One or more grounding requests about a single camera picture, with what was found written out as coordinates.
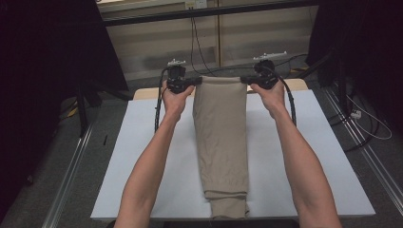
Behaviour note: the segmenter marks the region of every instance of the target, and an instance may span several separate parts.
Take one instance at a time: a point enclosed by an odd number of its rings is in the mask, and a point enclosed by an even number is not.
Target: fabric
[[[213,218],[247,216],[246,85],[240,78],[202,77],[193,104],[204,196]]]

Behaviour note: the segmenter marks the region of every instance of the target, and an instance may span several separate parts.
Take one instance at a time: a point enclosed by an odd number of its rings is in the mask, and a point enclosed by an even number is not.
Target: person's right hand
[[[168,88],[167,81],[163,82],[163,105],[165,107],[165,116],[173,117],[175,122],[181,118],[181,114],[186,104],[186,98],[193,92],[195,87],[189,86],[184,92],[175,94]]]
[[[288,113],[284,104],[284,84],[281,81],[278,81],[271,89],[261,88],[257,84],[251,84],[251,88],[260,95],[264,106],[269,110],[273,119],[284,111]]]

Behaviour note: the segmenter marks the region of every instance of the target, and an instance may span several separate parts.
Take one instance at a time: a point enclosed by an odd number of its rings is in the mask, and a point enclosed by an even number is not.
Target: table
[[[295,81],[294,84],[287,81],[294,89],[297,127],[322,163],[339,215],[373,215],[374,208],[336,140],[315,95],[306,86],[295,86],[301,83],[303,81]],[[150,89],[142,91],[135,96],[135,101],[128,104],[104,183],[91,215],[93,219],[111,220],[117,217],[125,181],[153,136],[156,99],[155,95],[149,97]],[[199,176],[191,115],[193,98],[187,98],[186,103],[169,149],[165,173],[151,214],[153,219],[210,218],[210,205],[203,197]],[[284,171],[275,123],[263,107],[258,94],[248,95],[246,109],[250,179],[247,203],[250,218],[295,218],[297,211]]]

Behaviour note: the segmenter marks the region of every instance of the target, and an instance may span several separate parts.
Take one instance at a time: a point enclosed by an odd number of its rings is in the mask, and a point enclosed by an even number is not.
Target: wire
[[[358,99],[359,99],[359,101],[362,103],[362,105],[364,106],[364,109],[367,109],[367,107],[366,107],[365,104],[361,101],[361,99],[360,99],[359,97],[358,97]],[[373,119],[372,119],[371,117],[370,117],[370,123],[371,123],[371,132],[373,132]],[[379,129],[379,122],[376,122],[376,128],[375,128],[375,131],[374,131],[373,134],[376,134],[376,132],[378,131],[378,129]],[[368,135],[367,138],[366,138],[363,142],[361,142],[361,143],[359,143],[359,144],[357,144],[357,145],[355,145],[355,146],[353,146],[353,147],[351,147],[351,148],[349,148],[349,149],[344,150],[344,153],[348,153],[348,152],[350,152],[350,151],[356,150],[356,149],[358,149],[358,148],[364,146],[365,144],[369,143],[369,142],[371,141],[371,139],[373,139],[373,138],[374,138],[374,137],[372,137],[371,135]]]
[[[161,111],[161,103],[163,101],[163,93],[161,93],[161,89],[163,88],[163,75],[168,70],[168,67],[164,68],[161,72],[160,82],[158,84],[158,98],[157,98],[157,106],[155,107],[155,122],[154,122],[154,132],[157,132],[158,127],[160,126],[160,111]]]
[[[335,114],[334,116],[328,117],[327,120],[328,122],[331,121],[332,119],[338,117],[341,114],[341,112],[338,112],[337,114]]]
[[[376,136],[376,135],[374,135],[374,134],[372,134],[371,132],[368,132],[366,129],[364,129],[364,127],[362,127],[359,123],[358,123],[358,121],[356,120],[356,118],[355,118],[355,123],[356,123],[356,125],[359,127],[359,128],[361,128],[361,130],[363,130],[365,133],[367,133],[367,134],[369,134],[370,136],[372,136],[372,137],[374,137],[374,138],[377,138],[377,139],[379,139],[379,140],[388,140],[388,139],[390,139],[391,137],[392,137],[392,130],[387,126],[387,125],[385,125],[383,122],[381,122],[377,117],[375,117],[375,116],[373,116],[372,114],[370,114],[369,112],[367,112],[366,110],[364,110],[362,107],[360,107],[357,103],[355,103],[354,101],[353,101],[353,99],[351,99],[350,97],[347,97],[356,107],[358,107],[361,111],[363,111],[364,113],[366,113],[367,115],[369,115],[370,117],[372,117],[374,120],[376,120],[376,121],[378,121],[379,123],[381,123],[388,131],[389,131],[389,133],[390,133],[390,135],[388,136],[388,137],[385,137],[385,138],[383,138],[383,137],[378,137],[378,136]]]
[[[297,115],[296,115],[296,106],[294,104],[294,97],[293,94],[291,93],[290,87],[285,83],[284,79],[279,76],[277,72],[275,72],[273,69],[262,66],[262,68],[268,69],[270,72],[272,72],[285,86],[285,90],[287,91],[288,94],[288,100],[290,101],[290,106],[291,106],[291,119],[293,119],[293,123],[297,125]]]
[[[350,118],[350,116],[345,116],[343,119],[339,120],[339,121],[338,121],[338,122],[336,122],[336,123],[330,123],[330,126],[336,126],[336,125],[339,125],[339,124],[341,124],[341,123],[343,123],[343,122],[347,121],[349,118]]]
[[[218,71],[224,71],[224,70],[230,70],[230,69],[253,69],[251,66],[231,66],[227,68],[218,68],[212,70],[212,72],[218,72]]]
[[[201,49],[201,44],[199,42],[199,36],[198,36],[198,29],[196,28],[196,21],[195,18],[191,17],[190,20],[192,21],[192,51],[190,53],[190,62],[192,64],[193,69],[195,70],[195,72],[199,73],[199,74],[205,74],[205,73],[200,73],[195,69],[195,66],[193,65],[193,43],[194,43],[194,34],[196,35],[196,41],[198,42],[198,47],[199,47],[199,53],[201,54],[201,59],[202,62],[204,63],[205,68],[208,70],[208,73],[210,73],[211,75],[213,75],[214,77],[217,77],[211,70],[210,68],[207,66],[207,64],[204,61],[204,57],[202,56],[202,49]]]
[[[275,65],[275,67],[280,66],[280,65],[283,65],[283,64],[286,64],[286,63],[289,63],[290,61],[295,60],[297,57],[300,57],[300,56],[307,56],[307,55],[308,55],[308,54],[299,54],[299,55],[293,56],[293,57],[289,58],[287,61],[284,61],[284,62],[282,62],[282,63],[279,63],[279,64]]]
[[[291,61],[288,61],[288,73],[284,78],[288,78],[291,75]]]

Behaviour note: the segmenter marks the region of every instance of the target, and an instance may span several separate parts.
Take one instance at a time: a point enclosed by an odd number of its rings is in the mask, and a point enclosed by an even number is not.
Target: black cable
[[[337,114],[335,114],[334,116],[328,117],[327,120],[328,122],[331,121],[332,119],[338,117],[341,114],[341,112],[338,112]]]
[[[294,104],[294,97],[293,97],[293,94],[291,93],[290,87],[285,83],[284,79],[281,76],[279,76],[279,74],[277,72],[275,72],[273,69],[266,67],[266,66],[262,66],[262,68],[265,68],[265,69],[269,70],[270,72],[272,72],[284,84],[285,90],[287,91],[287,94],[288,94],[288,100],[289,100],[290,106],[291,106],[291,119],[293,120],[293,123],[295,125],[297,125],[296,106]]]
[[[336,123],[330,123],[330,126],[336,126],[336,125],[339,125],[339,124],[341,124],[341,123],[343,123],[343,122],[347,121],[349,118],[350,118],[350,115],[345,116],[345,117],[343,117],[343,119],[339,120],[339,121],[338,121],[338,122],[336,122]]]
[[[160,126],[160,111],[161,111],[161,103],[163,101],[163,93],[161,93],[161,89],[163,88],[163,75],[168,70],[168,67],[163,69],[161,72],[160,82],[158,85],[158,98],[157,98],[157,106],[155,107],[155,123],[154,123],[154,132],[157,132],[158,127]]]
[[[195,70],[195,72],[201,74],[200,72],[198,72],[198,71],[195,69],[195,67],[194,67],[194,65],[193,65],[193,43],[194,43],[194,35],[193,35],[193,34],[195,34],[195,35],[196,35],[196,41],[198,42],[199,53],[201,54],[201,59],[202,59],[202,62],[204,63],[205,68],[208,70],[208,73],[210,73],[210,74],[213,75],[214,77],[217,77],[213,72],[211,72],[210,68],[207,66],[207,64],[206,64],[205,61],[204,61],[204,57],[202,56],[202,49],[201,49],[201,44],[200,44],[200,42],[199,42],[198,29],[196,28],[196,21],[195,21],[195,18],[191,17],[190,20],[192,21],[192,52],[191,52],[191,55],[190,55],[190,62],[191,62],[191,64],[192,64],[192,67],[193,67],[193,69]]]
[[[218,72],[218,71],[223,71],[223,70],[229,70],[229,69],[253,69],[250,66],[231,66],[231,67],[226,67],[226,68],[218,68],[212,70],[212,72]]]
[[[362,102],[361,98],[358,97],[358,99],[359,99],[359,101],[361,102],[361,104],[362,104],[364,110],[367,111],[367,107],[366,107],[365,104]],[[375,116],[377,117],[377,116],[378,116],[377,110],[374,109],[374,112],[375,112]],[[374,126],[374,125],[373,125],[373,118],[372,118],[371,116],[369,116],[369,118],[370,118],[370,125],[371,125],[371,131],[370,131],[370,132],[371,132],[371,134],[375,135],[375,134],[377,133],[378,129],[379,129],[379,122],[376,122],[376,127],[375,127],[375,130],[374,130],[374,132],[373,132],[373,126]],[[345,149],[345,150],[343,150],[343,151],[344,151],[344,153],[348,153],[348,152],[351,152],[351,151],[353,151],[353,150],[356,150],[356,149],[358,149],[358,148],[364,146],[365,144],[369,143],[373,138],[374,138],[374,137],[369,134],[369,135],[367,136],[367,138],[366,138],[363,142],[361,142],[361,143],[359,143],[359,144],[357,144],[357,145],[355,145],[355,146],[353,146],[353,147],[351,147],[351,148],[349,148],[349,149]]]
[[[288,78],[291,75],[291,61],[288,61],[288,72],[287,75],[284,78]]]
[[[307,56],[307,55],[308,55],[308,54],[299,54],[299,55],[293,56],[293,57],[289,58],[287,61],[284,61],[284,62],[282,62],[282,63],[280,63],[280,64],[275,65],[275,67],[280,66],[280,65],[283,65],[283,64],[286,64],[286,63],[289,63],[289,62],[291,62],[292,60],[296,59],[297,57],[300,57],[300,56]]]

